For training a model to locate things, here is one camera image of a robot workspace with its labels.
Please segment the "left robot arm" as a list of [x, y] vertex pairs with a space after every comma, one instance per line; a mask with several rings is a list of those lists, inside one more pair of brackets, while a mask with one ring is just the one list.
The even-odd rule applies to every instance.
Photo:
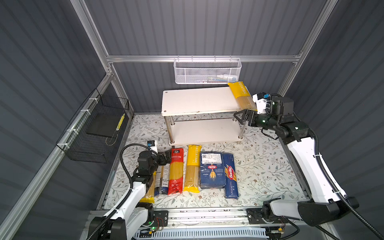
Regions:
[[130, 187], [118, 203], [103, 217], [95, 217], [89, 226], [88, 240], [130, 240], [138, 229], [154, 218], [151, 203], [140, 200], [155, 182], [159, 166], [171, 163], [171, 152], [157, 154], [147, 150], [139, 154], [139, 166], [130, 177]]

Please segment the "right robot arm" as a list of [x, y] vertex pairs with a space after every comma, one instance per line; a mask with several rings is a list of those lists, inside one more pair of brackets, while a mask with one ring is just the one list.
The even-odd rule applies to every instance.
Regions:
[[285, 217], [316, 227], [338, 220], [360, 206], [355, 197], [348, 197], [339, 186], [319, 152], [315, 133], [295, 113], [268, 115], [241, 110], [234, 113], [234, 118], [242, 125], [276, 133], [287, 156], [291, 157], [297, 178], [302, 180], [301, 185], [309, 195], [305, 201], [278, 198], [265, 201], [262, 207], [265, 221]]

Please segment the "blue Barilla spaghetti box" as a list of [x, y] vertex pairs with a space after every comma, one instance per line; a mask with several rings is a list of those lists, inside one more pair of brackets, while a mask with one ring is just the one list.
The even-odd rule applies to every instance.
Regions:
[[234, 155], [224, 153], [222, 154], [222, 157], [226, 177], [225, 197], [227, 199], [238, 199], [239, 190]]

